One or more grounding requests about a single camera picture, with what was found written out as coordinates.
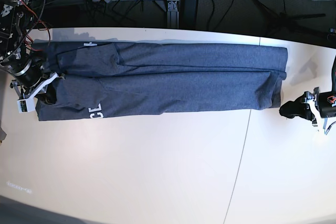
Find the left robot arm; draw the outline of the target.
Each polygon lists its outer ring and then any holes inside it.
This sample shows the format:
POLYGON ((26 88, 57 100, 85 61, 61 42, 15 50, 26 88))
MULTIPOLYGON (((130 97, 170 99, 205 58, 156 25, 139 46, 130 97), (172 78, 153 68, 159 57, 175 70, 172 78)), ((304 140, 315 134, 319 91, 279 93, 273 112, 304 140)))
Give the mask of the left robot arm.
POLYGON ((320 93, 319 88, 315 88, 311 93, 305 91, 303 95, 294 101, 283 104, 279 113, 288 119, 298 116, 308 121, 314 121, 317 116, 313 115, 312 109, 315 108, 322 119, 335 117, 335 60, 331 69, 332 88, 329 92, 320 93))

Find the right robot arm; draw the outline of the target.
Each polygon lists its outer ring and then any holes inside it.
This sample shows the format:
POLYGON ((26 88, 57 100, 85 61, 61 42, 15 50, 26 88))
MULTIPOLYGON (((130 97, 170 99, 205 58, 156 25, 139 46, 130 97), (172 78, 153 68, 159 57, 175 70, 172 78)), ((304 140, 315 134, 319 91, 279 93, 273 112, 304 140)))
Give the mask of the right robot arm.
POLYGON ((56 103, 56 91, 50 72, 44 70, 43 50, 33 47, 30 33, 42 25, 46 0, 1 0, 1 71, 14 79, 19 105, 27 111, 27 99, 37 98, 46 104, 56 103))

